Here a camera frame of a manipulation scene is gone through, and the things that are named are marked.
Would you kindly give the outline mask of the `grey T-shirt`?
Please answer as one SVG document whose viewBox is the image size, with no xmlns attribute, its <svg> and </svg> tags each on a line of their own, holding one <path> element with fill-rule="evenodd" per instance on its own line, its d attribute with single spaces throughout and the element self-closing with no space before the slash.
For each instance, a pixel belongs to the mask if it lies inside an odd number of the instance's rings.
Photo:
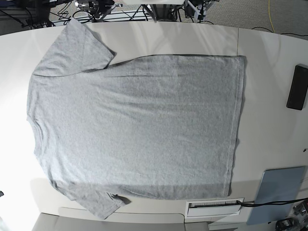
<svg viewBox="0 0 308 231">
<path fill-rule="evenodd" d="M 102 219 L 125 196 L 227 197 L 245 57 L 114 56 L 71 20 L 32 73 L 27 120 L 53 188 Z"/>
</svg>

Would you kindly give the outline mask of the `blue-grey flat pad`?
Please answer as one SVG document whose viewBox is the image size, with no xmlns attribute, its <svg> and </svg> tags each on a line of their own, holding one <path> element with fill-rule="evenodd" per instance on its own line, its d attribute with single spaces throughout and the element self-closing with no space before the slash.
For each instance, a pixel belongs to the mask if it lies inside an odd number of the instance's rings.
<svg viewBox="0 0 308 231">
<path fill-rule="evenodd" d="M 263 204 L 296 199 L 305 172 L 305 166 L 268 169 L 264 171 L 260 187 L 255 197 L 255 203 Z M 290 204 L 254 207 L 251 210 L 246 224 L 257 225 L 281 220 L 288 216 L 290 210 Z"/>
</svg>

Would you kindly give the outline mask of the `black rectangular device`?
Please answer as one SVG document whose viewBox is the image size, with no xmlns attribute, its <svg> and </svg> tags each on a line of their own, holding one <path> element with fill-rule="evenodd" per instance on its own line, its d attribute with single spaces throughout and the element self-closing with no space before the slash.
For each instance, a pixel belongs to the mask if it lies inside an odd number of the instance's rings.
<svg viewBox="0 0 308 231">
<path fill-rule="evenodd" d="M 286 107 L 301 111 L 304 107 L 308 90 L 308 67 L 303 64 L 295 66 Z"/>
</svg>

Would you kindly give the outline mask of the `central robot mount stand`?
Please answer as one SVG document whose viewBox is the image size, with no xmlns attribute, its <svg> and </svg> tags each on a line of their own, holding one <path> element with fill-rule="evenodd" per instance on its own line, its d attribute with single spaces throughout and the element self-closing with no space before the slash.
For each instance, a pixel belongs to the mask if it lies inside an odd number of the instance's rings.
<svg viewBox="0 0 308 231">
<path fill-rule="evenodd" d="M 156 22 L 181 22 L 179 10 L 187 4 L 186 0 L 180 0 L 176 4 L 142 4 L 144 16 L 150 16 Z"/>
</svg>

